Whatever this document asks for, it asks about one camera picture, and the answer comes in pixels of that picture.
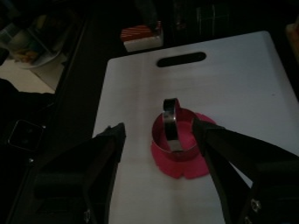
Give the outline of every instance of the black surface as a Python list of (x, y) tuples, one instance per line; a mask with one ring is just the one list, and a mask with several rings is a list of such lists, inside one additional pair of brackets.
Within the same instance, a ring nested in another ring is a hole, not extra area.
[[(268, 31), (284, 65), (288, 79), (299, 97), (299, 67), (286, 38), (286, 26), (298, 15), (296, 1), (192, 1), (196, 7), (224, 3), (228, 6), (228, 32), (212, 38), (177, 42), (172, 33), (172, 1), (153, 0), (163, 21), (164, 47), (194, 41)], [(93, 132), (101, 86), (111, 58), (127, 55), (120, 42), (120, 30), (141, 22), (133, 0), (87, 1), (80, 12), (85, 15), (55, 94), (53, 112), (47, 123), (40, 153), (56, 154), (87, 141)]]

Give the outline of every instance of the black table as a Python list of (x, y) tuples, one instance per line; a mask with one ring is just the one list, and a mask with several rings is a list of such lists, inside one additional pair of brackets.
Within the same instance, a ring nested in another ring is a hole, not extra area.
[[(163, 21), (164, 46), (177, 46), (172, 39), (172, 1), (153, 1)], [(202, 5), (224, 2), (230, 8), (230, 28), (226, 36), (268, 31), (299, 99), (299, 67), (286, 37), (286, 26), (295, 21), (298, 9), (287, 2), (200, 1)], [(108, 60), (127, 55), (120, 41), (123, 28), (139, 25), (140, 15), (133, 1), (88, 1), (81, 11), (85, 18), (73, 37), (68, 63), (55, 93), (51, 120), (37, 157), (57, 154), (91, 139), (97, 115), (100, 93)]]

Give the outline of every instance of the metal ring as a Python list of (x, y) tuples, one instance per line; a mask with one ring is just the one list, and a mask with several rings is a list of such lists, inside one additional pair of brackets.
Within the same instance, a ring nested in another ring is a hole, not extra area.
[(176, 116), (180, 108), (180, 103), (176, 98), (163, 101), (163, 127), (167, 143), (172, 152), (183, 151), (176, 126)]

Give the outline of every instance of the cutting board handle hole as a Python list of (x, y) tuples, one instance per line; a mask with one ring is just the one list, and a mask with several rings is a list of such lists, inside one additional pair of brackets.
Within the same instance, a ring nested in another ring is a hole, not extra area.
[(183, 55), (159, 59), (156, 62), (156, 65), (159, 67), (172, 67), (172, 66), (179, 66), (192, 62), (203, 61), (206, 58), (207, 58), (207, 54), (204, 52), (194, 52), (194, 53), (187, 53)]

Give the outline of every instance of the white cutting board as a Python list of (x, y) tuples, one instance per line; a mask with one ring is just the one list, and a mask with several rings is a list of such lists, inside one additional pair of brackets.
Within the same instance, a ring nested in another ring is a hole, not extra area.
[[(202, 62), (160, 68), (160, 58), (204, 52)], [(165, 176), (151, 155), (151, 128), (163, 102), (203, 113), (228, 130), (299, 155), (299, 106), (267, 32), (255, 32), (112, 59), (95, 135), (125, 123), (125, 147), (111, 200), (111, 224), (224, 223), (211, 176)]]

